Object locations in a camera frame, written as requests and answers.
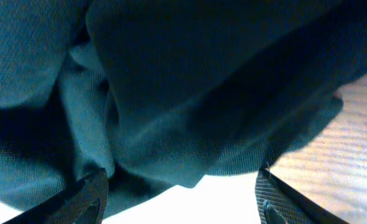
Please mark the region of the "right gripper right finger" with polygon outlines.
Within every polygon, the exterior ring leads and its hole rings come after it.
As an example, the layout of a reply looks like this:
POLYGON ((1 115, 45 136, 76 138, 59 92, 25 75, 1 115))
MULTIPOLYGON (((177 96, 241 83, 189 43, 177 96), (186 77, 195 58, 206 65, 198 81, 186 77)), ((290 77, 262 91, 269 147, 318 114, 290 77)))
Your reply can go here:
POLYGON ((255 196, 262 224, 348 224, 267 169, 258 172, 255 196))

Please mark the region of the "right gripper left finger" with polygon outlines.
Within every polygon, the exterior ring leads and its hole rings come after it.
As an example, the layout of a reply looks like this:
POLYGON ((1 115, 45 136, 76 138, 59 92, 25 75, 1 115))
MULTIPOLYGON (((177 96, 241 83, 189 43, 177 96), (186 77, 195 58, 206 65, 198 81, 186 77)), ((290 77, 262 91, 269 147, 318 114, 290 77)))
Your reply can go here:
POLYGON ((108 190, 106 170, 100 168, 4 224, 101 224, 108 190))

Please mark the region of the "black t-shirt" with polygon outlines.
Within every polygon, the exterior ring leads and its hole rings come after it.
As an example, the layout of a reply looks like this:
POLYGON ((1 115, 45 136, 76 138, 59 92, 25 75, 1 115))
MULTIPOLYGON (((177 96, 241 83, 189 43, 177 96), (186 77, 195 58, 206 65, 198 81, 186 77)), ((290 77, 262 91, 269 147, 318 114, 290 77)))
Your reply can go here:
POLYGON ((0 201, 105 169, 106 216, 311 142, 367 73, 367 1, 0 0, 0 201))

